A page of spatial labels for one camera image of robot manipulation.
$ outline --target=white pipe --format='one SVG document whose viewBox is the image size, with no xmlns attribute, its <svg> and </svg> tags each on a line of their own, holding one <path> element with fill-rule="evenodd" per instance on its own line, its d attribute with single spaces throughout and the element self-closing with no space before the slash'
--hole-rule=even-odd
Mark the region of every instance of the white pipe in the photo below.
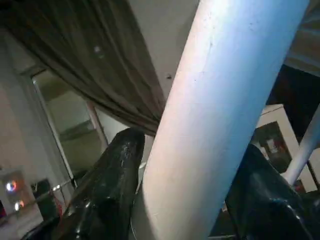
<svg viewBox="0 0 320 240">
<path fill-rule="evenodd" d="M 88 113 L 89 113 L 91 122 L 93 124 L 93 127 L 98 133 L 99 139 L 101 141 L 101 151 L 103 153 L 109 146 L 108 139 L 104 132 L 104 128 L 101 125 L 95 106 L 91 102 L 87 101 L 86 108 L 88 109 Z"/>
<path fill-rule="evenodd" d="M 312 152 L 314 151 L 316 145 L 320 139 L 320 105 L 314 113 L 314 116 L 305 131 L 303 139 L 300 143 L 299 150 L 292 159 L 286 173 L 285 179 L 290 185 L 293 185 L 298 177 L 300 176 L 302 170 L 307 164 Z"/>
<path fill-rule="evenodd" d="M 135 201 L 137 240 L 204 240 L 308 0 L 201 0 Z"/>
</svg>

